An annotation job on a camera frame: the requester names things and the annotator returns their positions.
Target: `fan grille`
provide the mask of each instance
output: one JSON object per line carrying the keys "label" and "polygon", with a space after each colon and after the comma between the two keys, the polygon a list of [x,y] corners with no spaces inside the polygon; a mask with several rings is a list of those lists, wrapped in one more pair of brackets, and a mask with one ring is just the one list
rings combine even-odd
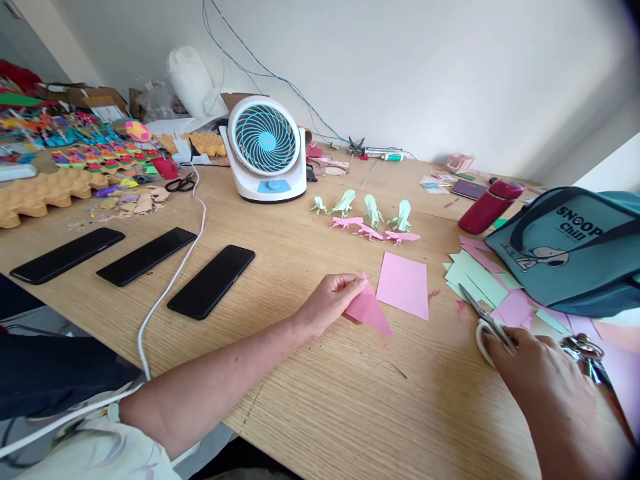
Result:
{"label": "fan grille", "polygon": [[267,173],[280,172],[295,160],[294,135],[285,116],[268,105],[246,108],[235,127],[235,140],[244,160]]}

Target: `snoopy bag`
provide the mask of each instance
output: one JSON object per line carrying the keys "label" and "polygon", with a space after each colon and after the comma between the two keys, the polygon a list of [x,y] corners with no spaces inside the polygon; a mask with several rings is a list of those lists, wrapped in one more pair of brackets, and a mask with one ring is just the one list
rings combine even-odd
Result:
{"label": "snoopy bag", "polygon": [[640,195],[549,190],[485,242],[546,307],[587,317],[640,307]]}

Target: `wooden table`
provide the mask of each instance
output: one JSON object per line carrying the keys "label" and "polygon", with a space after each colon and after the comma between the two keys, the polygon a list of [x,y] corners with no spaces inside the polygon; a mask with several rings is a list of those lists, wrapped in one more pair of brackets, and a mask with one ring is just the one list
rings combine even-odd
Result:
{"label": "wooden table", "polygon": [[[539,477],[524,417],[476,348],[477,318],[470,307],[458,315],[458,297],[444,280],[442,263],[459,251],[463,233],[456,221],[471,201],[461,199],[445,209],[454,195],[424,192],[420,179],[443,173],[437,168],[412,160],[354,159],[347,176],[321,177],[308,184],[302,199],[280,205],[242,201],[230,170],[200,168],[197,193],[208,208],[205,233],[168,298],[230,243],[254,250],[256,258],[204,321],[168,310],[168,298],[159,306],[144,336],[152,374],[292,314],[326,273],[364,270],[375,288],[383,254],[390,251],[428,265],[430,320],[382,305],[395,334],[389,339],[339,319],[250,391],[225,423],[310,479]],[[330,217],[309,212],[314,196],[332,207],[346,189],[357,190],[354,215],[365,211],[366,193],[375,195],[385,219],[397,214],[400,200],[408,199],[411,231],[422,240],[402,248],[370,243],[329,229]],[[70,208],[52,208],[46,217],[24,218],[20,227],[0,231],[0,271],[6,275],[103,226],[89,223],[86,208],[94,202],[76,200]],[[516,202],[509,214],[522,205]],[[201,215],[200,204],[189,194],[172,194],[166,208],[152,215],[109,222],[108,227],[127,236],[116,246],[44,285],[20,285],[140,365],[137,330],[186,249],[122,289],[95,272],[174,227],[198,232]],[[541,322],[536,328],[557,336]],[[610,444],[625,444],[603,401],[599,416]]]}

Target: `green origami figure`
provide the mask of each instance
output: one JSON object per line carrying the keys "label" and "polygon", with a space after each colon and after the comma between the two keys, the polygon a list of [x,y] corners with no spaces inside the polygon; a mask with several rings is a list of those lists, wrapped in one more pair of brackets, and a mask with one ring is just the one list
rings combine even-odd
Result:
{"label": "green origami figure", "polygon": [[378,222],[380,222],[380,220],[384,221],[384,218],[382,218],[382,214],[378,211],[375,198],[373,198],[373,195],[370,193],[365,195],[365,205],[367,206],[367,211],[362,216],[369,217],[371,220],[371,228],[378,230]]}
{"label": "green origami figure", "polygon": [[322,198],[315,197],[314,200],[315,200],[315,206],[311,207],[309,211],[317,210],[316,214],[320,215],[320,210],[322,210],[328,215],[329,212],[327,211],[327,208],[322,204]]}
{"label": "green origami figure", "polygon": [[398,216],[389,220],[389,222],[396,222],[396,226],[392,228],[392,231],[400,230],[409,232],[411,231],[411,224],[408,222],[409,214],[411,213],[411,206],[408,200],[402,200],[400,202]]}
{"label": "green origami figure", "polygon": [[349,214],[349,210],[351,210],[351,202],[355,198],[355,190],[347,190],[345,194],[342,196],[342,200],[340,200],[336,206],[329,213],[333,213],[335,211],[342,212],[342,218],[345,218]]}

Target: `pink box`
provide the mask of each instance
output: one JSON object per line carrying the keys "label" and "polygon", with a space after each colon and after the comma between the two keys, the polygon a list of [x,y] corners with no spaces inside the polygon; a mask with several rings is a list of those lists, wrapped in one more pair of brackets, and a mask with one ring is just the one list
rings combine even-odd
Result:
{"label": "pink box", "polygon": [[451,173],[464,173],[469,170],[469,168],[471,168],[471,164],[474,160],[475,157],[472,157],[470,155],[456,153],[455,155],[452,155],[447,159],[445,168]]}

